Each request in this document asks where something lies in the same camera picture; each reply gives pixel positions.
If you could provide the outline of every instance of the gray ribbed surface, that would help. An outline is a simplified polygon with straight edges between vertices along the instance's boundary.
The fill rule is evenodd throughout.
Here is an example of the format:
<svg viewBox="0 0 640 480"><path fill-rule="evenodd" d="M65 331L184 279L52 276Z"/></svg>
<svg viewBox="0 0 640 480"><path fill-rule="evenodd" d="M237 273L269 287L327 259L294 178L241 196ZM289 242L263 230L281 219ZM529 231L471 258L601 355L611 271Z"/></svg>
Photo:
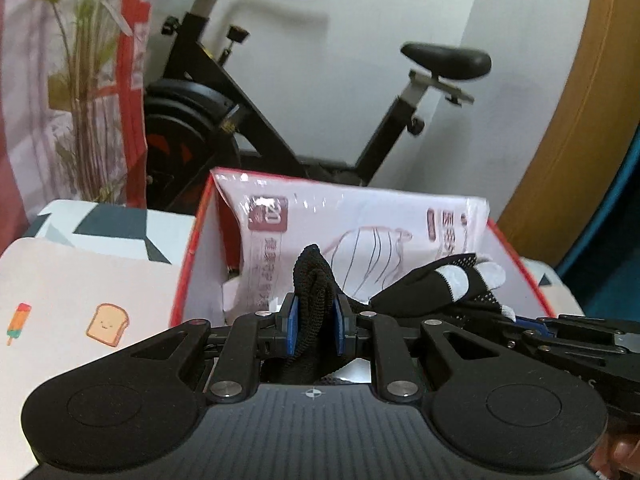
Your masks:
<svg viewBox="0 0 640 480"><path fill-rule="evenodd" d="M578 480L583 466L517 476L465 462L443 446L420 413L377 400L366 385L262 384L241 404L211 408L191 438L155 463L110 475L37 469L30 480Z"/></svg>

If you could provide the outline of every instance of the exercise bike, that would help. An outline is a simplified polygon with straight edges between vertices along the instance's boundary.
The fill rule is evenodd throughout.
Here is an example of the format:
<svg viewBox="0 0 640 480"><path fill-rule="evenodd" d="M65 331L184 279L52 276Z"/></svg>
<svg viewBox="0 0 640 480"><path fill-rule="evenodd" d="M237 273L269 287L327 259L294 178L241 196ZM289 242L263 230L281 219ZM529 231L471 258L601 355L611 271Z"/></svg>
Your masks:
<svg viewBox="0 0 640 480"><path fill-rule="evenodd" d="M163 77L145 93L150 208L193 212L214 166L367 186L404 130L417 136L424 129L415 111L429 87L444 92L452 104L472 104L471 95L442 78L469 80L491 70L490 56L480 50L405 43L401 52L431 74L409 72L409 83L393 101L356 165L298 158L223 68L233 44L242 43L248 33L232 26L227 35L230 44L217 60L201 46L216 1L195 0L181 22L170 16L162 28L163 34L175 35L175 41ZM237 134L255 152L241 152Z"/></svg>

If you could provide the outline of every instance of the silver bolt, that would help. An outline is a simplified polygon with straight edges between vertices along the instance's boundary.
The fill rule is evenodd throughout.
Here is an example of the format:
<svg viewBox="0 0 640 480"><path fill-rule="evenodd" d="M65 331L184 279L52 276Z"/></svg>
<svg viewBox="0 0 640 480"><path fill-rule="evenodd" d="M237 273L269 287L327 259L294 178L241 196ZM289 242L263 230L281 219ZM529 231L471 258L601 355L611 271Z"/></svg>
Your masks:
<svg viewBox="0 0 640 480"><path fill-rule="evenodd" d="M211 385L210 390L219 397L235 397L242 392L242 386L235 381L218 381Z"/></svg>
<svg viewBox="0 0 640 480"><path fill-rule="evenodd" d="M386 390L396 397L409 397L418 391L418 385L411 381L393 381L386 386Z"/></svg>

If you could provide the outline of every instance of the white wall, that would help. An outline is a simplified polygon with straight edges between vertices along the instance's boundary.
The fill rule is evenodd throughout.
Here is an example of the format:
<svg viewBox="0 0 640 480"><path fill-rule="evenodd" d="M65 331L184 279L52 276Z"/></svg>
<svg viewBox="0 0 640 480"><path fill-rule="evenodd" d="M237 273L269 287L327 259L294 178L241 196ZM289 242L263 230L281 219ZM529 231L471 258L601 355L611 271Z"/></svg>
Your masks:
<svg viewBox="0 0 640 480"><path fill-rule="evenodd" d="M589 0L475 0L462 43L494 68L465 84L476 104L442 101L424 135L407 190L487 197L498 218L556 109Z"/></svg>
<svg viewBox="0 0 640 480"><path fill-rule="evenodd" d="M301 155L353 163L407 82L405 41L459 44L474 0L220 0L203 44L218 53L229 23L251 36L227 68ZM162 73L171 40L159 35L168 14L193 0L154 0L148 80ZM419 109L428 122L440 96ZM376 176L399 187L426 136L408 134Z"/></svg>

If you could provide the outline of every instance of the bike seat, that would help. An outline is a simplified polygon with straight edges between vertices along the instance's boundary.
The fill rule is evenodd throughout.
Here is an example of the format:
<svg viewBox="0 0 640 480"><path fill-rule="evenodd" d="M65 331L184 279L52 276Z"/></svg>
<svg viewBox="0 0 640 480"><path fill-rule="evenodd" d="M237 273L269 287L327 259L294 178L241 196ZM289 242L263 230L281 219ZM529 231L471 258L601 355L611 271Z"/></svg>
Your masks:
<svg viewBox="0 0 640 480"><path fill-rule="evenodd" d="M400 49L405 56L434 76L466 80L487 75L491 57L482 50L430 43L405 43Z"/></svg>

